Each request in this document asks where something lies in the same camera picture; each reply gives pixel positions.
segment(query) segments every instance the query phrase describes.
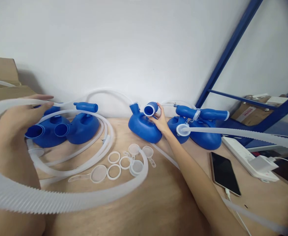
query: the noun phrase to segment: phone screen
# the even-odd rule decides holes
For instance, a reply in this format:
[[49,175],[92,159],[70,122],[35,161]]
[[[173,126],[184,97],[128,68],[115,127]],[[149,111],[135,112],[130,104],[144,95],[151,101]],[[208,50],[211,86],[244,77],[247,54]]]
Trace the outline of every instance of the phone screen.
[[214,152],[211,152],[210,154],[212,159],[214,182],[241,196],[231,161]]

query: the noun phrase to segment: power strip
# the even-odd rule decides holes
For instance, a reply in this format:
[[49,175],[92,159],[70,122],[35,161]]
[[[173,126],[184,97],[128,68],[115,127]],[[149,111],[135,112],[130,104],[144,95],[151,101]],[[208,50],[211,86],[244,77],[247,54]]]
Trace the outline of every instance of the power strip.
[[271,171],[266,173],[257,172],[249,163],[250,160],[254,159],[253,156],[241,143],[236,139],[222,137],[222,142],[226,147],[234,154],[234,156],[240,161],[244,168],[255,178],[260,179],[263,182],[273,181],[276,182],[279,178]]

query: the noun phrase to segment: white charger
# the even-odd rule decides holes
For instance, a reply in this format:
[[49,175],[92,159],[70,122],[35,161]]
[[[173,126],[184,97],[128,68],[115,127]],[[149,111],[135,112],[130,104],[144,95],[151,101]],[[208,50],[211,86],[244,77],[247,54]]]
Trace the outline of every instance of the white charger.
[[279,166],[274,162],[269,161],[269,159],[265,156],[259,155],[253,160],[249,161],[249,164],[257,171],[261,173],[266,173],[268,171],[274,170]]

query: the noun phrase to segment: cardboard box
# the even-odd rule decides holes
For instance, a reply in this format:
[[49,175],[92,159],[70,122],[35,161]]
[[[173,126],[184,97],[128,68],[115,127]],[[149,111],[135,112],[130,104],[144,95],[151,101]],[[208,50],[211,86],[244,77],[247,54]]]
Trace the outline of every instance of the cardboard box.
[[15,87],[0,85],[0,100],[36,94],[28,86],[21,86],[14,59],[0,58],[0,80],[15,85]]
[[[252,99],[253,96],[249,95],[246,96],[245,98]],[[258,98],[255,97],[254,100],[266,103],[270,98],[271,96],[263,96]],[[246,126],[254,126],[259,124],[272,112],[273,110],[265,109],[260,106],[243,102],[239,107],[239,109],[236,110],[235,113],[231,116],[231,118]]]

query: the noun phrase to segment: charging cable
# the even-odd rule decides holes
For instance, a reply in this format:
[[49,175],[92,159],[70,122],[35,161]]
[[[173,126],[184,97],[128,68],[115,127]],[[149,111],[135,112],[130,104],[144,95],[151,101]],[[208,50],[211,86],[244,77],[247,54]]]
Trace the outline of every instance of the charging cable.
[[[225,193],[226,193],[229,201],[231,201],[229,189],[225,188]],[[250,236],[252,236],[252,235],[250,234],[250,231],[249,231],[248,228],[246,227],[245,223],[243,222],[241,216],[239,215],[239,213],[238,213],[237,211],[235,211],[235,213],[237,214],[237,216],[238,216],[239,219],[241,220],[241,222],[242,222],[243,226],[245,227],[246,231],[248,232],[248,234],[249,234]]]
[[274,161],[276,161],[276,159],[282,159],[282,160],[288,161],[287,159],[282,158],[282,157],[269,157],[269,158],[267,158],[267,160],[269,160],[270,162],[274,162]]

